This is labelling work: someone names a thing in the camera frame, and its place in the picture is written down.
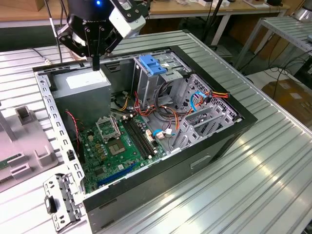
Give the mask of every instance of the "aluminum slotted surface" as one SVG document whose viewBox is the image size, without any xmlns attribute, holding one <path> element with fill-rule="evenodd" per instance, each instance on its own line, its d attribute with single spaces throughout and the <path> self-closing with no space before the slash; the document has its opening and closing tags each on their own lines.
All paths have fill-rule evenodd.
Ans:
<svg viewBox="0 0 312 234">
<path fill-rule="evenodd" d="M 265 18 L 262 24 L 304 51 L 312 50 L 308 36 L 312 34 L 312 23 L 302 23 L 293 17 Z"/>
<path fill-rule="evenodd" d="M 311 133 L 251 87 L 238 72 L 182 31 L 124 40 L 114 54 L 179 45 L 258 122 L 220 160 L 113 223 L 104 234 L 301 233 L 312 218 Z M 71 60 L 62 48 L 65 61 Z M 55 47 L 40 48 L 53 63 Z M 30 50 L 0 53 L 0 110 L 35 110 L 55 150 L 58 144 L 31 67 L 43 61 Z M 10 233 L 54 233 L 43 204 L 42 182 L 59 166 L 0 194 L 0 228 Z M 91 233 L 83 219 L 66 234 Z"/>
</svg>

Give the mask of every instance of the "blue drive bay latch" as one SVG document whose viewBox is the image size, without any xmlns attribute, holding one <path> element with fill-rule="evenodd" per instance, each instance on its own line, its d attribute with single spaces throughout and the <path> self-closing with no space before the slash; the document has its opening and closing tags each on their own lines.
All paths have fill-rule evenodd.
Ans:
<svg viewBox="0 0 312 234">
<path fill-rule="evenodd" d="M 151 75 L 158 75 L 167 72 L 167 69 L 163 68 L 151 55 L 140 56 L 139 59 Z"/>
</svg>

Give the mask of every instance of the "steel bracket with holes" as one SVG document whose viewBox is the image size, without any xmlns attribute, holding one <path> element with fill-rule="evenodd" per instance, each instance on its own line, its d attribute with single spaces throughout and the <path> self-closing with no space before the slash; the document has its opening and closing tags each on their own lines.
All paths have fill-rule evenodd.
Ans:
<svg viewBox="0 0 312 234">
<path fill-rule="evenodd" d="M 45 206 L 52 214 L 52 221 L 56 232 L 61 232 L 70 225 L 80 221 L 83 207 L 75 205 L 72 189 L 75 189 L 71 174 L 56 174 L 43 183 Z"/>
</svg>

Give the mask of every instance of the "black ram slot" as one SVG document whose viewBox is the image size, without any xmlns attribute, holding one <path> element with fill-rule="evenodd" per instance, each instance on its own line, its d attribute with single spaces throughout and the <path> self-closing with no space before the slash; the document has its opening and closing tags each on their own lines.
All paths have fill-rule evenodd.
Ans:
<svg viewBox="0 0 312 234">
<path fill-rule="evenodd" d="M 141 130 L 139 127 L 135 124 L 135 122 L 132 120 L 130 121 L 130 124 L 134 131 L 136 132 L 136 136 L 140 139 L 140 143 L 144 146 L 145 150 L 149 153 L 149 155 L 155 155 L 154 150 L 152 149 L 150 143 L 148 140 L 143 136 Z"/>
<path fill-rule="evenodd" d="M 132 119 L 126 121 L 124 126 L 144 159 L 148 159 L 149 155 L 155 155 L 147 139 L 142 135 L 142 132 Z"/>
<path fill-rule="evenodd" d="M 124 122 L 123 126 L 125 127 L 126 131 L 128 132 L 131 140 L 133 141 L 133 143 L 135 144 L 135 146 L 137 147 L 137 149 L 139 150 L 140 154 L 142 155 L 142 157 L 144 159 L 148 158 L 148 152 L 146 152 L 144 150 L 144 148 L 142 147 L 142 145 L 140 144 L 140 140 L 138 139 L 138 137 L 136 136 L 135 131 L 133 130 L 132 126 L 129 124 L 129 122 Z"/>
</svg>

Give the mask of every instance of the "blue pcie slot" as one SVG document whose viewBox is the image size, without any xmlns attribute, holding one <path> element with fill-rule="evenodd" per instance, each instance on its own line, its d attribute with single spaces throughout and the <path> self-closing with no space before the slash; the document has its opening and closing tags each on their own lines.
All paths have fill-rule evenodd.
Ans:
<svg viewBox="0 0 312 234">
<path fill-rule="evenodd" d="M 117 172 L 117 173 L 115 173 L 115 174 L 113 174 L 113 175 L 111 175 L 105 179 L 100 180 L 99 182 L 97 182 L 97 186 L 107 184 L 107 183 L 112 182 L 113 180 L 115 180 L 119 177 L 122 177 L 122 176 L 128 174 L 130 171 L 132 171 L 132 169 L 134 168 L 135 165 L 136 165 L 136 163 L 132 164 L 130 167 L 127 167 L 126 169 L 123 169 L 120 172 Z"/>
</svg>

